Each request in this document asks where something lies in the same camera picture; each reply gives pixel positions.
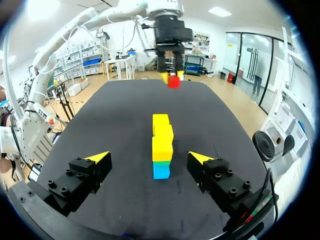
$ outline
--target screw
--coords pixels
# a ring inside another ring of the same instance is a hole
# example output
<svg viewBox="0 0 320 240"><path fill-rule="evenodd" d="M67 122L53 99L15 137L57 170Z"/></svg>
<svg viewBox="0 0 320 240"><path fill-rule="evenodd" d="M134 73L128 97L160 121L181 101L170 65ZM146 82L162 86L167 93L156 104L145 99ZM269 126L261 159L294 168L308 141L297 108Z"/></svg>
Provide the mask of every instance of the screw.
<svg viewBox="0 0 320 240"><path fill-rule="evenodd" d="M245 181L245 182L243 183L242 187L243 187L244 189L250 188L250 181Z"/></svg>
<svg viewBox="0 0 320 240"><path fill-rule="evenodd" d="M69 189L64 186L60 189L60 192L62 193L62 195L66 196L69 194Z"/></svg>
<svg viewBox="0 0 320 240"><path fill-rule="evenodd" d="M232 170L228 170L228 171L226 172L226 174L227 174L228 177L232 176L233 173L234 173L234 172L233 172Z"/></svg>
<svg viewBox="0 0 320 240"><path fill-rule="evenodd" d="M84 175L83 175L81 172L79 172L79 173L76 175L76 177L81 180L81 179L84 178Z"/></svg>
<svg viewBox="0 0 320 240"><path fill-rule="evenodd" d="M72 175L72 171L70 169L65 170L65 174L67 174L68 176Z"/></svg>
<svg viewBox="0 0 320 240"><path fill-rule="evenodd" d="M20 198L19 198L19 201L20 201L20 203L24 203L25 201L26 201L26 199L23 197L23 196L21 196Z"/></svg>
<svg viewBox="0 0 320 240"><path fill-rule="evenodd" d="M230 190L229 190L229 192L228 192L228 194L229 194L229 196L230 197L235 197L236 196L236 194L237 194L237 189L235 189L234 187L233 188L231 188Z"/></svg>
<svg viewBox="0 0 320 240"><path fill-rule="evenodd" d="M52 181L52 180L49 180L49 181L48 181L48 185L49 185L49 187L52 188L52 189L55 189L55 188L57 187L56 183L55 183L54 181Z"/></svg>
<svg viewBox="0 0 320 240"><path fill-rule="evenodd" d="M215 178L215 180L219 180L220 178L221 178L221 174L220 173L216 173L215 175L214 175L214 178Z"/></svg>
<svg viewBox="0 0 320 240"><path fill-rule="evenodd" d="M28 191L28 196L32 197L34 195L34 193L32 191Z"/></svg>

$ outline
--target black table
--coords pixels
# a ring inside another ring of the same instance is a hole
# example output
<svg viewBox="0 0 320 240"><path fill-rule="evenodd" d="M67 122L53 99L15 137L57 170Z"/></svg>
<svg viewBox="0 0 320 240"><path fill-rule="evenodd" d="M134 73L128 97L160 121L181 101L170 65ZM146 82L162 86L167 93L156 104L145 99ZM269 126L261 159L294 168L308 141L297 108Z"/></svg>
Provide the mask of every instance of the black table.
<svg viewBox="0 0 320 240"><path fill-rule="evenodd" d="M152 114L168 114L174 131L171 175L153 179ZM38 182L65 172L68 162L111 152L113 169L96 195L90 194L69 218L90 228L145 238L204 240L222 233L229 216L201 194L187 171L188 151L223 157L230 169L263 184L266 170L238 120L205 84L161 80L112 81L80 109L54 145ZM273 211L264 223L270 226Z"/></svg>

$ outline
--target yellow block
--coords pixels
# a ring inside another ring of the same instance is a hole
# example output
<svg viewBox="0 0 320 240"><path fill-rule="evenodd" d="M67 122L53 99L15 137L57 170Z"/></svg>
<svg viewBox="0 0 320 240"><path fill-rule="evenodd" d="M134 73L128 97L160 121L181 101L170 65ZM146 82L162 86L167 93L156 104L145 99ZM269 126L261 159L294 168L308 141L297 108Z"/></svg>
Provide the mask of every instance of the yellow block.
<svg viewBox="0 0 320 240"><path fill-rule="evenodd" d="M174 140L174 131L171 124L156 124L154 126L154 135L156 137L169 137L171 143Z"/></svg>
<svg viewBox="0 0 320 240"><path fill-rule="evenodd" d="M168 84L168 78L169 74L167 72L160 72L162 80L164 81L165 84Z"/></svg>
<svg viewBox="0 0 320 240"><path fill-rule="evenodd" d="M152 137L152 161L165 162L171 161L174 149L172 148L171 139L164 136Z"/></svg>
<svg viewBox="0 0 320 240"><path fill-rule="evenodd" d="M152 115L152 134L155 135L155 125L170 124L168 114L153 114Z"/></svg>
<svg viewBox="0 0 320 240"><path fill-rule="evenodd" d="M205 161L216 159L216 158L212 158L209 156L201 155L201 154L193 152L193 151L190 151L189 154L192 154L202 165L204 164Z"/></svg>
<svg viewBox="0 0 320 240"><path fill-rule="evenodd" d="M92 161L95 161L96 163L98 163L105 155L109 154L109 151L105 151L103 153L99 153L97 155L93 155L93 156L88 156L85 159L90 159Z"/></svg>

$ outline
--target blue block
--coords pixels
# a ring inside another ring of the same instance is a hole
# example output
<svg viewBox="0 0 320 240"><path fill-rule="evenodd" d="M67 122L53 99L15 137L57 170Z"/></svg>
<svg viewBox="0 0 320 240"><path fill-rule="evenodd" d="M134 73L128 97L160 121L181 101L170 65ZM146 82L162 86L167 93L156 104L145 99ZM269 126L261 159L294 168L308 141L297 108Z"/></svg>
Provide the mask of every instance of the blue block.
<svg viewBox="0 0 320 240"><path fill-rule="evenodd" d="M153 179L168 179L170 176L170 168L166 165L156 165L153 162Z"/></svg>

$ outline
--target person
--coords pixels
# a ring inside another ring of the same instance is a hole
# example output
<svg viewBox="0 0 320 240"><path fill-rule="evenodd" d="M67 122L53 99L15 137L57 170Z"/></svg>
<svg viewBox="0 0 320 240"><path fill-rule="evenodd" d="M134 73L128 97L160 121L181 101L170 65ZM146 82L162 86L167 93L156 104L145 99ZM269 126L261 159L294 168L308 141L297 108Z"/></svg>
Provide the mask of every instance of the person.
<svg viewBox="0 0 320 240"><path fill-rule="evenodd" d="M260 94L261 82L263 75L265 73L265 64L261 57L258 57L256 67L255 67L255 76L254 76L254 84L252 93L257 96Z"/></svg>

